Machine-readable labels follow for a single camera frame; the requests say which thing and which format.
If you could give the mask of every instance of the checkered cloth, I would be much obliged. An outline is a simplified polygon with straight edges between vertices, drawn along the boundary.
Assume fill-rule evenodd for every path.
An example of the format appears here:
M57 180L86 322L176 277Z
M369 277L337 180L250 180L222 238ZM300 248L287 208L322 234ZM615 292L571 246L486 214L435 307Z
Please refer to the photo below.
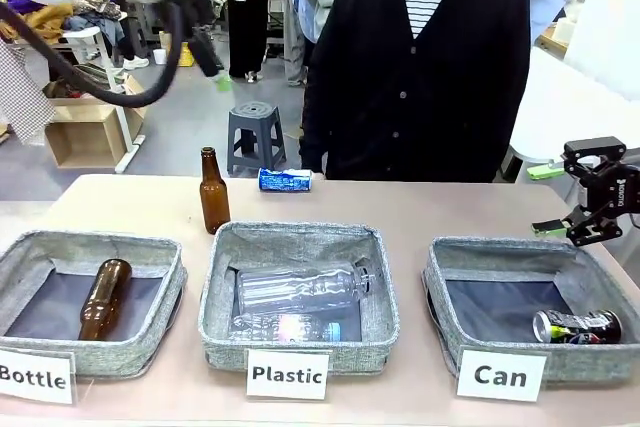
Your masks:
M0 117L20 142L44 145L44 128L55 110L25 70L24 53L0 41Z

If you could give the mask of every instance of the black can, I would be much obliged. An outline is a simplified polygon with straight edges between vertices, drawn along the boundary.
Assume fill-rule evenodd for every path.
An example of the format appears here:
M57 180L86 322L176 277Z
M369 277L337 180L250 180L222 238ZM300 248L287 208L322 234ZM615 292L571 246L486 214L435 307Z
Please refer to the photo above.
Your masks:
M546 344L618 344L622 325L610 310L596 310L588 315L541 310L533 318L533 333L538 342Z

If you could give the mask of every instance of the sign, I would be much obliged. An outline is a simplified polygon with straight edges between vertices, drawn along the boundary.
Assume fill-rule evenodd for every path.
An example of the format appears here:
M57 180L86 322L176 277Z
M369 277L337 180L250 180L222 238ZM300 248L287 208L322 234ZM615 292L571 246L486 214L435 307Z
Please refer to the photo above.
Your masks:
M466 349L462 354L458 395L536 402L547 357Z
M329 355L250 350L247 395L324 400Z
M0 350L0 394L73 403L71 359Z

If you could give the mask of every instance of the can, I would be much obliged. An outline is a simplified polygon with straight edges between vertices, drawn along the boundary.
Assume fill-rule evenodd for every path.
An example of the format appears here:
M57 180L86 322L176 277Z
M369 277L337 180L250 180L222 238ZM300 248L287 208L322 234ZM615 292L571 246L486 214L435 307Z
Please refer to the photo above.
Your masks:
M588 315L541 310L533 318L533 333L538 342L546 344L617 344L622 338L622 324L610 310Z
M307 192L311 190L310 170L275 170L260 169L258 186L263 191L275 192Z

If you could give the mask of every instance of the blue can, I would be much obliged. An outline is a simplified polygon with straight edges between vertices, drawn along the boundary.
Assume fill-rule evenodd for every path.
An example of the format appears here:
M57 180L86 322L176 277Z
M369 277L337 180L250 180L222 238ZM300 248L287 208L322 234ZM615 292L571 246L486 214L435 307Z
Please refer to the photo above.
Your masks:
M260 190L272 192L308 192L311 190L311 171L289 169L282 172L260 169Z

